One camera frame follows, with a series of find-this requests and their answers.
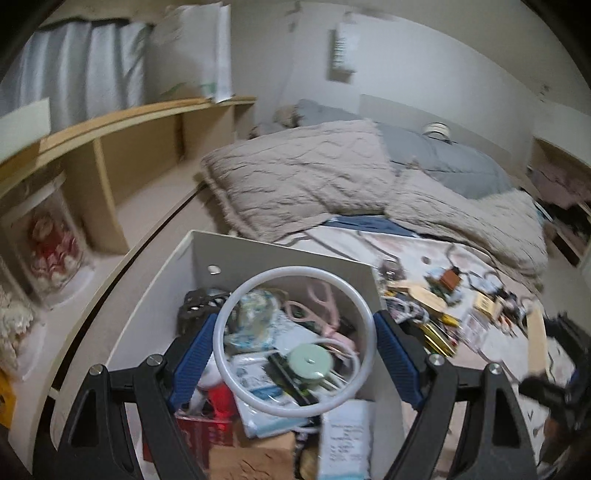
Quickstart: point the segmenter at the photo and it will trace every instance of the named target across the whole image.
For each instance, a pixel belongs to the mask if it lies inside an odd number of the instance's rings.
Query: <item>white wall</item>
[[[354,15],[361,43],[350,83],[329,80],[330,30],[347,11],[334,4],[236,4],[232,68],[237,94],[259,97],[257,121],[281,105],[310,98],[358,111],[367,94],[449,119],[525,164],[535,95],[497,64],[441,32],[409,20]],[[290,24],[297,24],[290,32]]]
[[[534,93],[547,85],[547,99],[591,114],[591,90],[573,59],[521,0],[329,1],[373,8],[434,28],[482,53]]]
[[[535,119],[534,135],[591,166],[591,116],[546,101]]]

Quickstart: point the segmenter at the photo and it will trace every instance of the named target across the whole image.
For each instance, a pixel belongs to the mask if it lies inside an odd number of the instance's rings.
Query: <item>wooden board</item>
[[[113,132],[118,132],[134,125],[142,124],[150,120],[179,115],[209,108],[220,108],[229,105],[251,105],[254,97],[233,97],[221,103],[210,103],[202,98],[174,100],[171,102],[152,103],[137,108],[131,108],[119,112],[88,120],[81,124],[73,125],[61,132],[43,138],[39,145],[39,155],[26,164],[19,164],[8,174],[3,174],[0,169],[0,197],[26,179],[33,172],[43,168],[65,153],[74,150],[81,145],[93,141],[95,138],[104,137]]]
[[[122,203],[180,159],[176,117],[134,125],[102,138],[115,204]]]
[[[233,106],[183,114],[185,158],[202,158],[234,142]]]
[[[117,220],[100,139],[63,157],[64,194],[74,215],[84,224],[94,250],[125,255],[129,246]]]
[[[549,378],[548,339],[546,338],[542,308],[537,302],[534,304],[533,311],[527,316],[527,338],[528,373],[531,375],[545,373]]]
[[[209,451],[211,480],[290,480],[294,478],[289,450],[214,445]]]
[[[183,100],[172,100],[170,102],[158,102],[158,103],[150,103],[148,105],[137,106],[134,108],[128,108],[127,110],[120,110],[117,112],[107,113],[106,115],[102,115],[97,118],[92,118],[87,120],[86,122],[82,122],[76,125],[72,125],[71,127],[65,128],[64,130],[57,132],[49,137],[43,139],[41,142],[41,153],[46,152],[52,148],[55,148],[62,143],[67,142],[68,140],[79,137],[80,135],[87,134],[94,130],[97,130],[101,127],[105,127],[107,125],[115,124],[117,122],[121,122],[123,120],[142,117],[148,115],[149,113],[163,113],[166,114],[169,110],[174,110],[178,108],[208,108],[208,107],[215,107],[218,105],[251,105],[255,102],[256,97],[247,97],[247,96],[237,96],[232,98],[231,100],[227,100],[226,102],[221,102],[219,104],[211,103],[211,101],[207,98],[199,97],[199,98],[187,98]],[[176,115],[180,112],[173,112],[169,113],[168,115]]]
[[[37,141],[2,162],[0,164],[0,179],[11,177],[22,168],[32,164],[39,155],[39,144],[40,142]]]

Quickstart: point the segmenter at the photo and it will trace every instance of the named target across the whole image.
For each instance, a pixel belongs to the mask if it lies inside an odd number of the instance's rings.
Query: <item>plastic packaging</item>
[[[236,332],[226,335],[224,343],[237,352],[260,352],[273,347],[279,301],[266,290],[256,289],[240,298]]]
[[[241,385],[262,401],[273,402],[288,408],[296,408],[297,403],[269,378],[264,370],[267,356],[271,352],[235,355],[232,357],[232,371]],[[286,419],[256,410],[238,397],[236,406],[242,419],[247,437],[266,438],[289,432],[295,427],[308,423],[307,419]]]
[[[35,326],[35,335],[31,335]],[[43,325],[35,325],[35,311],[0,259],[0,368],[16,380],[32,370],[43,347]]]
[[[320,335],[290,320],[282,311],[277,314],[274,329],[273,347],[282,355],[288,354],[302,343],[313,343],[320,339]]]
[[[322,415],[317,480],[369,478],[374,404],[348,400]]]
[[[462,319],[462,340],[470,350],[478,353],[486,341],[489,322],[487,318],[476,309],[470,309]]]
[[[92,266],[89,250],[61,194],[65,181],[61,173],[1,220],[28,281],[48,307],[70,298],[92,276],[85,268]]]

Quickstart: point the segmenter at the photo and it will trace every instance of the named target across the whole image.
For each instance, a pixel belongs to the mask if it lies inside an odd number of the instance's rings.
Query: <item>gray curtain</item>
[[[0,83],[0,116],[49,97],[51,129],[145,103],[151,27],[70,21],[36,31]]]

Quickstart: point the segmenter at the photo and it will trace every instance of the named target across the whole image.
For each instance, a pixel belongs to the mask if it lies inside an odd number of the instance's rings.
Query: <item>blue gripper pad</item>
[[[171,411],[177,411],[182,404],[191,400],[195,387],[201,378],[213,349],[213,327],[217,313],[205,320],[199,333],[195,336],[191,347],[174,371],[173,392],[168,398]]]
[[[410,403],[418,410],[424,401],[418,371],[379,312],[374,314],[374,322],[378,334],[378,353],[388,369],[398,395],[402,401]]]

